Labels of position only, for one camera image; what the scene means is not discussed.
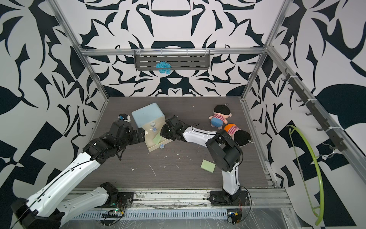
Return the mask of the cream bottom drawer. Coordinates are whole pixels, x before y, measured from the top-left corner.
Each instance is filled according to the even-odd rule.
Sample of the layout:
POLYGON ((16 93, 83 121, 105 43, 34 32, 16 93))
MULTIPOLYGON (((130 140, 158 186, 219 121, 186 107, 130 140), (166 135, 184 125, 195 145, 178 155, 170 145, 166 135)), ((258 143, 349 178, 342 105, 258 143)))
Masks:
POLYGON ((145 132, 145 143, 149 152, 164 148, 166 144, 172 142, 172 140, 162 137, 160 133, 155 127, 145 132))

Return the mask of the light blue drawer cabinet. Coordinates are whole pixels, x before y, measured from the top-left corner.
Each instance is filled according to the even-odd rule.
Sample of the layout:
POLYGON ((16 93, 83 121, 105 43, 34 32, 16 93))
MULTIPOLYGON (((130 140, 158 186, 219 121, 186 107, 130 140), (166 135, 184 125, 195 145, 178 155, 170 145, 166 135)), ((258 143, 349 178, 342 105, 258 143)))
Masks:
POLYGON ((158 123, 165 120, 165 115, 157 103, 152 103, 133 111, 132 117, 136 122, 137 127, 143 127, 146 124, 158 123))

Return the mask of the green sticky note pad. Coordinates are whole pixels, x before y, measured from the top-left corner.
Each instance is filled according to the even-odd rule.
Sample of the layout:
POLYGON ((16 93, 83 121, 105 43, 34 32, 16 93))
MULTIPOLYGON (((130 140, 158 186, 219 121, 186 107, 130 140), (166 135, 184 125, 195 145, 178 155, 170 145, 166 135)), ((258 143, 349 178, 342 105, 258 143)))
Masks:
POLYGON ((210 173, 214 173, 216 165, 213 162, 207 161, 207 160, 203 160, 202 164, 201 164, 201 169, 210 172, 210 173))
POLYGON ((160 134, 157 134, 153 139, 152 142, 154 145, 158 145, 161 142, 162 136, 160 134))

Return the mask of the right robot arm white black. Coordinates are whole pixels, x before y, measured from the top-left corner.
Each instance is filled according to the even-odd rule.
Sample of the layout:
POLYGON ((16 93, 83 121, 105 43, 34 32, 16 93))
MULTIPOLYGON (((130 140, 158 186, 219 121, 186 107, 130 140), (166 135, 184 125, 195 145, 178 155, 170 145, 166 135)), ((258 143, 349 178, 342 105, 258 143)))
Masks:
POLYGON ((176 115, 167 119, 160 135, 169 140, 195 143, 206 147, 223 176, 223 193, 231 199, 237 199, 241 193, 238 180, 238 167, 243 154, 241 147, 223 129, 205 131, 189 126, 176 115))

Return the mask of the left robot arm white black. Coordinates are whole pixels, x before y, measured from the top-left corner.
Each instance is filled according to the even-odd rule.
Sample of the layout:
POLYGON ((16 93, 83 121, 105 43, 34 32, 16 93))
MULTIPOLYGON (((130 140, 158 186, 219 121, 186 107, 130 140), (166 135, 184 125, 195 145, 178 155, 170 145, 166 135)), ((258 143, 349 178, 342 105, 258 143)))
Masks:
POLYGON ((49 184, 29 198, 18 198, 11 209, 24 229, 58 229, 74 217, 99 206, 118 207, 118 189, 110 182, 71 200, 64 198, 108 159, 122 158, 127 146, 143 143, 145 130, 118 120, 109 132, 91 140, 76 159, 49 184))

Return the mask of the plush doll blue pants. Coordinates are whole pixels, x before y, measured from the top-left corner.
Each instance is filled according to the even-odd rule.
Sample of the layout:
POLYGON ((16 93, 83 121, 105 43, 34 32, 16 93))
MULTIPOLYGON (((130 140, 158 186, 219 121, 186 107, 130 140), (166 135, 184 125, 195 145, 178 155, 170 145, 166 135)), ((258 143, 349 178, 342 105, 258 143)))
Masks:
POLYGON ((228 124, 227 119, 232 117, 231 110, 227 105, 217 105, 213 112, 213 115, 209 117, 210 124, 218 129, 222 129, 224 125, 228 124))

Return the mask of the teal crumpled cloth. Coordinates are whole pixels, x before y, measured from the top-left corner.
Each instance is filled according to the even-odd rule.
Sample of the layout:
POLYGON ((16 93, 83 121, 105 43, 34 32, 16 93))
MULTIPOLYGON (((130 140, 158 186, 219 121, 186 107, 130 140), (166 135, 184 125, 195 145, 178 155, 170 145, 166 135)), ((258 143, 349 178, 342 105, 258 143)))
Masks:
POLYGON ((172 67, 168 62, 158 62, 156 68, 161 74, 170 74, 172 67))

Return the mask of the plush doll orange pants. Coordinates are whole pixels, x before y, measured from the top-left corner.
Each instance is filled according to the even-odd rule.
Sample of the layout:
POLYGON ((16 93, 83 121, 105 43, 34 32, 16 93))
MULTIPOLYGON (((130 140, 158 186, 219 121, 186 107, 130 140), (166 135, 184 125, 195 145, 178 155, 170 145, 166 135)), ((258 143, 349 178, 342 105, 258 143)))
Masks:
POLYGON ((240 129, 235 124, 227 124, 224 130, 239 146, 243 147, 249 143, 252 143, 251 135, 249 132, 240 129))

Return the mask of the left electronics board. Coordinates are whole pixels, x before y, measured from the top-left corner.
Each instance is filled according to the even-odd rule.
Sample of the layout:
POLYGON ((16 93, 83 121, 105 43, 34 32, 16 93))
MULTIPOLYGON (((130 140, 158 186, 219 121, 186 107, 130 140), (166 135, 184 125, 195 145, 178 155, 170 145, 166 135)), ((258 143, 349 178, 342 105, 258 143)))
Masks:
POLYGON ((124 218, 124 212, 110 210, 107 213, 103 213, 100 219, 100 223, 104 226, 112 226, 124 218))

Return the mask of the electronics board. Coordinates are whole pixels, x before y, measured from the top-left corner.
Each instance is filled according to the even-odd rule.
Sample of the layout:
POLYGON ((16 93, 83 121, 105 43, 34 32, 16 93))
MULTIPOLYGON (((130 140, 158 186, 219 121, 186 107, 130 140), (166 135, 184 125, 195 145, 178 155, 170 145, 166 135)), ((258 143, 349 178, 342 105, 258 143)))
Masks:
POLYGON ((103 213, 100 219, 100 223, 104 226, 112 226, 124 218, 124 212, 110 210, 107 213, 103 213))
POLYGON ((242 213, 239 211, 230 212, 227 217, 228 223, 230 223, 232 225, 239 223, 241 221, 241 219, 242 219, 242 213))

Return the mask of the right electronics board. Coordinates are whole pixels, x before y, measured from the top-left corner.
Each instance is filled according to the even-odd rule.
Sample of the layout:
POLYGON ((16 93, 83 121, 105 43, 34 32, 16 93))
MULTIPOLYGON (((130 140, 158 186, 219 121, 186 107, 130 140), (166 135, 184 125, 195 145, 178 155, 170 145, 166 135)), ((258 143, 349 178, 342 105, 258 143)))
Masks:
POLYGON ((230 223, 232 225, 239 223, 241 221, 241 219, 242 219, 242 213, 239 211, 230 212, 227 217, 228 223, 230 223))

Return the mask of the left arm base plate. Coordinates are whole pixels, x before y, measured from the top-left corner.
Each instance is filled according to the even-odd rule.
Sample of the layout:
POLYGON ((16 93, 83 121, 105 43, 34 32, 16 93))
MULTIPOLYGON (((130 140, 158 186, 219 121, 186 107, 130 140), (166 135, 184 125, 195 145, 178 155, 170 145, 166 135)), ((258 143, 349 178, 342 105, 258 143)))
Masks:
POLYGON ((134 192, 119 192, 109 197, 104 205, 96 207, 101 208, 124 208, 133 203, 135 193, 134 192))

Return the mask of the grey slotted wall shelf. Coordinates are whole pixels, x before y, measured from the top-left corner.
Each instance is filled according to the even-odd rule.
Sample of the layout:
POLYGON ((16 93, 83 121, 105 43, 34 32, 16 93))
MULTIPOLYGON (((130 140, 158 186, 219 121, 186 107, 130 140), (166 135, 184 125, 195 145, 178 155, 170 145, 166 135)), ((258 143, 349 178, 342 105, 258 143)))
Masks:
POLYGON ((208 50, 183 51, 158 50, 151 52, 136 51, 134 65, 140 71, 158 71, 158 62, 168 62, 172 70, 207 70, 210 67, 211 53, 208 50))

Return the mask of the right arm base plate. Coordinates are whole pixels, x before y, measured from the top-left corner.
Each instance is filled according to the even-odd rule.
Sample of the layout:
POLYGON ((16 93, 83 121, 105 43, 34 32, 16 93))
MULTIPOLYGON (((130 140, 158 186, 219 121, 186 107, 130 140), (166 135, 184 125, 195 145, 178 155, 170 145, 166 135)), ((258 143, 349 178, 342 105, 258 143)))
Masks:
POLYGON ((247 191, 239 189, 234 195, 230 195, 224 190, 211 191, 209 201, 213 206, 249 206, 251 204, 247 191))

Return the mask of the black hook rail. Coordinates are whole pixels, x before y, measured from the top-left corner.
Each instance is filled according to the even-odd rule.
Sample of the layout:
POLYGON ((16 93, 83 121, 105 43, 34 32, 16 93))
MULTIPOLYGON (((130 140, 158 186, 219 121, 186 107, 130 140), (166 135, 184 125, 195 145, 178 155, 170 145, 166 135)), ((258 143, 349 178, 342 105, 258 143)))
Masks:
POLYGON ((331 125, 330 116, 325 114, 319 101, 313 96, 313 94, 306 89, 301 80, 297 75, 291 75, 285 69, 286 76, 283 81, 288 81, 292 88, 289 91, 294 91, 299 96, 298 103, 302 103, 309 110, 306 113, 307 116, 313 116, 314 119, 319 123, 320 127, 317 127, 318 132, 325 132, 332 143, 335 145, 335 149, 339 151, 345 151, 348 149, 344 138, 336 131, 340 127, 331 125))

